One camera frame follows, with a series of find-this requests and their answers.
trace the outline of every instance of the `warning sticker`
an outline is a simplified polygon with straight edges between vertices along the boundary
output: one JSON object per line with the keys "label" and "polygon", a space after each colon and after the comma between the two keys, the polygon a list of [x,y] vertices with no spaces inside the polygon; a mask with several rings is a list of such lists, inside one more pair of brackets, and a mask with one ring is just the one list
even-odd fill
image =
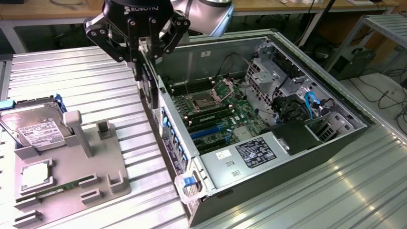
{"label": "warning sticker", "polygon": [[238,145],[236,149],[250,168],[276,159],[276,156],[262,137]]}
{"label": "warning sticker", "polygon": [[224,159],[226,157],[231,156],[231,152],[230,150],[223,150],[220,152],[216,153],[216,157],[219,160]]}
{"label": "warning sticker", "polygon": [[64,136],[55,122],[47,122],[19,128],[19,132],[34,147],[64,141]]}

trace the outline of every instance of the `pcie slot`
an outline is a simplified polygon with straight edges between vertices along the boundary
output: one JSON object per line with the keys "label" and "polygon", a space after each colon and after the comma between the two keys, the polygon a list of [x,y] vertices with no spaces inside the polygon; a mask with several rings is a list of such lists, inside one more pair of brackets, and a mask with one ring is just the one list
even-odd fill
{"label": "pcie slot", "polygon": [[211,142],[211,143],[208,143],[206,145],[198,146],[196,147],[198,151],[208,150],[208,149],[212,149],[215,147],[222,147],[222,146],[224,146],[228,143],[228,141],[230,141],[230,138],[226,137],[226,138],[223,138],[223,139],[220,139],[220,140],[218,140],[215,142]]}
{"label": "pcie slot", "polygon": [[216,126],[216,121],[206,122],[200,125],[190,126],[188,127],[188,132],[192,133],[195,131],[200,131],[200,130],[203,130],[206,128],[210,128],[210,127],[214,127],[214,126]]}
{"label": "pcie slot", "polygon": [[206,129],[206,130],[200,130],[200,131],[192,133],[190,136],[192,139],[195,139],[195,138],[207,136],[210,134],[218,133],[220,130],[222,130],[222,125],[212,127],[210,129]]}

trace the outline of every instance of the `aluminum profile table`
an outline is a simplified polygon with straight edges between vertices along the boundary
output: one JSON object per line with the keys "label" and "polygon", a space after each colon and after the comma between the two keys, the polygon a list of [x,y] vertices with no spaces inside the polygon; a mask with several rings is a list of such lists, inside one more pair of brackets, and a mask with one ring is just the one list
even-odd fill
{"label": "aluminum profile table", "polygon": [[[118,127],[132,192],[42,228],[184,229],[188,220],[172,186],[140,104],[130,69],[99,48],[15,55],[3,75],[16,100],[58,91],[68,110],[83,113],[84,128],[100,120]],[[15,144],[0,144],[0,228],[12,228]],[[406,228],[407,148],[376,125],[319,167],[195,228]]]}
{"label": "aluminum profile table", "polygon": [[[407,49],[407,16],[403,14],[391,15],[366,15],[359,19],[347,38],[344,39],[339,50],[326,63],[326,69],[330,71],[340,57],[342,51],[351,44],[363,26],[368,26],[374,31],[383,34],[388,39],[394,40],[404,49]],[[360,43],[364,45],[368,41],[367,36]]]}

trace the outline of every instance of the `white label sticker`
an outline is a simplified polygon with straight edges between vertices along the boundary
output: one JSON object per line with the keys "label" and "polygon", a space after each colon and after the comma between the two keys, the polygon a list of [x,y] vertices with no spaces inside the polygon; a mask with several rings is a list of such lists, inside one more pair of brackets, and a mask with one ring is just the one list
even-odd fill
{"label": "white label sticker", "polygon": [[231,156],[231,152],[228,149],[216,153],[216,157],[219,160],[227,158],[228,156]]}
{"label": "white label sticker", "polygon": [[19,132],[34,147],[47,146],[64,141],[64,136],[55,122],[19,128]]}
{"label": "white label sticker", "polygon": [[211,51],[202,52],[202,57],[206,57],[206,56],[210,56],[210,55],[211,55]]}

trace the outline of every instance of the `blue pcie slot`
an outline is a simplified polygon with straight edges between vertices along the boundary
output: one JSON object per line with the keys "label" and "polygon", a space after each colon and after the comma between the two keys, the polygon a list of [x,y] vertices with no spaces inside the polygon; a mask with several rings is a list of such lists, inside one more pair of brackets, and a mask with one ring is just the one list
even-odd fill
{"label": "blue pcie slot", "polygon": [[220,130],[222,130],[220,125],[216,126],[216,127],[212,127],[211,129],[200,130],[200,131],[191,134],[191,138],[195,139],[195,138],[207,136],[210,134],[218,133]]}

